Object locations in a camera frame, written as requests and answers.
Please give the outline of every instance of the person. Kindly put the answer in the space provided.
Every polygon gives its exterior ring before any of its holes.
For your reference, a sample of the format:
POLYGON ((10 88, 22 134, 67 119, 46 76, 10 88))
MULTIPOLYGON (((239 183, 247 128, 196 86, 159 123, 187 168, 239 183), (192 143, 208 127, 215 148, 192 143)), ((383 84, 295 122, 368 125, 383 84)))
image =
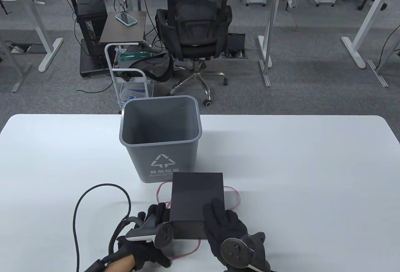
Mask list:
MULTIPOLYGON (((170 210, 166 208, 165 203, 151 205, 147 215, 144 212, 137 214, 138 218, 145 221, 152 214, 156 215, 158 222, 169 221, 170 210)), ((210 244, 213 255, 227 267, 228 271, 239 271, 230 267, 221 256, 221 244, 229 238, 241 238, 247 234, 247 228, 238 218, 238 215, 231 211, 225 210, 224 203, 218 199, 214 199, 211 203, 206 204, 203 208, 205 227, 204 231, 208 243, 210 244)), ((151 261, 159 263, 161 266, 168 268, 171 266, 171 260, 164 253, 154 246, 153 242, 146 241, 130 242, 124 236, 117 239, 119 248, 127 248, 130 255, 106 267, 106 272, 130 272, 140 270, 144 263, 151 261)), ((252 271, 249 268, 240 271, 252 271)))

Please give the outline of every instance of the gray bag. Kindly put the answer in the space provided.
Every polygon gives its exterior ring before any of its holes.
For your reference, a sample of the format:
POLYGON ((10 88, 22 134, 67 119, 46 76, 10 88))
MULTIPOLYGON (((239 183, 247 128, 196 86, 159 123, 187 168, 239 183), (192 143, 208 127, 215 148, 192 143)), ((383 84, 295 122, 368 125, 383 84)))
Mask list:
MULTIPOLYGON (((167 50, 154 49, 149 45, 142 43, 137 46, 130 46, 126 50, 126 53, 138 51, 153 52, 157 55, 151 58, 132 59, 120 62, 118 68, 142 70, 147 77, 157 82, 166 82, 172 77, 174 72, 174 60, 167 50)), ((142 77, 142 74, 139 72, 116 72, 116 74, 116 76, 121 77, 127 82, 131 77, 142 77)))

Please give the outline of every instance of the black glove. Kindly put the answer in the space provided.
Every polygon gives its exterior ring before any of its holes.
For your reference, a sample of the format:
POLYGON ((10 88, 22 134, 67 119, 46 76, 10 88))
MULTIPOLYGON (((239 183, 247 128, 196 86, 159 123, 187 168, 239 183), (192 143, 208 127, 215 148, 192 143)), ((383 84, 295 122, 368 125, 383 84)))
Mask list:
POLYGON ((204 205, 204 231, 213 255, 228 269, 226 261, 221 255, 221 245, 229 238, 241 238, 247 234, 247 227, 237 217, 237 213, 225 210, 222 201, 213 199, 211 203, 204 205))
MULTIPOLYGON (((151 205, 147 211, 147 216, 144 212, 137 214, 138 218, 142 221, 146 221, 152 214, 154 214, 158 222, 157 224, 168 222, 170 220, 170 209, 166 209, 165 203, 159 203, 158 205, 151 205)), ((131 242, 128 241, 125 236, 117 238, 118 249, 125 249, 135 258, 136 265, 134 270, 140 270, 143 268, 144 263, 151 261, 153 263, 159 263, 161 266, 168 268, 171 266, 171 260, 167 258, 160 249, 154 246, 153 242, 146 243, 146 241, 131 242)))

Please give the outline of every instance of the black box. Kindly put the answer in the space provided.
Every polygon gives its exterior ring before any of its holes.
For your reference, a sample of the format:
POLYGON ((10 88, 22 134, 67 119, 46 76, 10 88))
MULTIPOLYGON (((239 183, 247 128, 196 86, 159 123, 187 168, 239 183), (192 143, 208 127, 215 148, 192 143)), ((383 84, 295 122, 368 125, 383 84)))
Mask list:
POLYGON ((175 172, 172 179, 174 239, 206 239, 203 206, 214 198, 224 202, 223 174, 175 172))

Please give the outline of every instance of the chair wheel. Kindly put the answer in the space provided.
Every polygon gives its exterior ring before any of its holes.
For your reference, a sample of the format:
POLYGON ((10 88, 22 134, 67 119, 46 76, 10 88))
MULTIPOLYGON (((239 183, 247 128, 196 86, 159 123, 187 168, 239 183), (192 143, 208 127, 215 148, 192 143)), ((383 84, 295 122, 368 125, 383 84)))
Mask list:
POLYGON ((203 104, 204 104, 205 107, 208 107, 208 106, 211 105, 211 100, 205 99, 205 100, 203 101, 203 104))

